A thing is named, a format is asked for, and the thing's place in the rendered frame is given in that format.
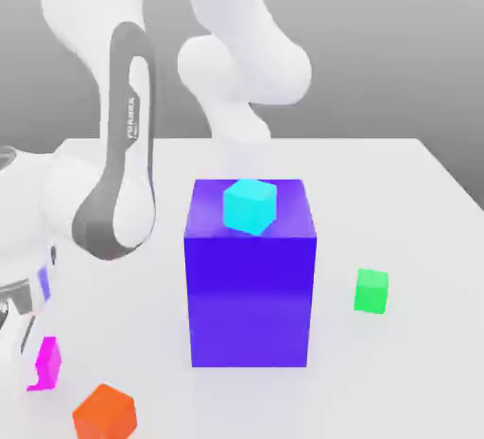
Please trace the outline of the large blue box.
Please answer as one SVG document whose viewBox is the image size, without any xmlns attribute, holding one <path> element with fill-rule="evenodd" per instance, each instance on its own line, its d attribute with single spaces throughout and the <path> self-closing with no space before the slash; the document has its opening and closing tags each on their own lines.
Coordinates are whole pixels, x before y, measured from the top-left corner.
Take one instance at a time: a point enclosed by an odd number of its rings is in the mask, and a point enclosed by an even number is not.
<svg viewBox="0 0 484 439">
<path fill-rule="evenodd" d="M 318 236 L 303 182 L 277 180 L 260 236 L 222 223 L 230 180 L 195 181 L 183 236 L 195 367 L 307 364 Z"/>
</svg>

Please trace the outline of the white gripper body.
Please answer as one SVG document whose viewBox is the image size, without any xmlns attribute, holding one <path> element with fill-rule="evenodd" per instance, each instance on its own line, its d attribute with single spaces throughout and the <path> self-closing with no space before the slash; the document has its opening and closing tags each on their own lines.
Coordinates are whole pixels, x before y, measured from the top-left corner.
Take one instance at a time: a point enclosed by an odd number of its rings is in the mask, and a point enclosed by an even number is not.
<svg viewBox="0 0 484 439">
<path fill-rule="evenodd" d="M 35 376 L 42 321 L 31 314 L 19 315 L 16 308 L 1 316 L 0 376 Z"/>
</svg>

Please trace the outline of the small cyan cube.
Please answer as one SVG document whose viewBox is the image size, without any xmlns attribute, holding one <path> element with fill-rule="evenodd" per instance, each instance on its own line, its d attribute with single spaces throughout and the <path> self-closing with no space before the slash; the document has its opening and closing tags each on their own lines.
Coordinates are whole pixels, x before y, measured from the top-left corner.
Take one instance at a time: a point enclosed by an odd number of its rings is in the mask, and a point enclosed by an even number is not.
<svg viewBox="0 0 484 439">
<path fill-rule="evenodd" d="M 275 184 L 240 179 L 222 194 L 222 221 L 232 230 L 260 236 L 277 219 Z"/>
</svg>

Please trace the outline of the small magenta cube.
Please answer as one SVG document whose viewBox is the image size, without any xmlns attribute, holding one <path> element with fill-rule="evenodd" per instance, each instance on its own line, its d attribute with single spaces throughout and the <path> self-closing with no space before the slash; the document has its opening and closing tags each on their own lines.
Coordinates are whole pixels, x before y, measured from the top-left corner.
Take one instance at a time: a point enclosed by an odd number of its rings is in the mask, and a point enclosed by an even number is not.
<svg viewBox="0 0 484 439">
<path fill-rule="evenodd" d="M 44 337 L 35 362 L 38 375 L 37 383 L 28 385 L 26 389 L 29 392 L 53 390 L 57 385 L 61 363 L 57 338 L 54 336 Z"/>
</svg>

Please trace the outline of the small orange cube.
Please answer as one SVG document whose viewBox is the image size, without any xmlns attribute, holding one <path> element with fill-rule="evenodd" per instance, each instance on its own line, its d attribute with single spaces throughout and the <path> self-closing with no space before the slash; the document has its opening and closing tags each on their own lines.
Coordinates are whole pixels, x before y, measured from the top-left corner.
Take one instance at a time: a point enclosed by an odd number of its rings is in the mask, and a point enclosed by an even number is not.
<svg viewBox="0 0 484 439">
<path fill-rule="evenodd" d="M 134 399 L 99 384 L 73 411 L 78 439 L 129 439 L 138 426 Z"/>
</svg>

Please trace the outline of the small green cube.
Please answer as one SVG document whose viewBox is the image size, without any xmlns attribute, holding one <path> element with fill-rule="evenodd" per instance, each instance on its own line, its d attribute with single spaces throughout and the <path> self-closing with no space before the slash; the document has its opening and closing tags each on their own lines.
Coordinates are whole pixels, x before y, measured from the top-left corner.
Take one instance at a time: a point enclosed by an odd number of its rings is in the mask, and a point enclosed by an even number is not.
<svg viewBox="0 0 484 439">
<path fill-rule="evenodd" d="M 359 269 L 356 277 L 354 310 L 373 314 L 386 312 L 389 295 L 389 274 Z"/>
</svg>

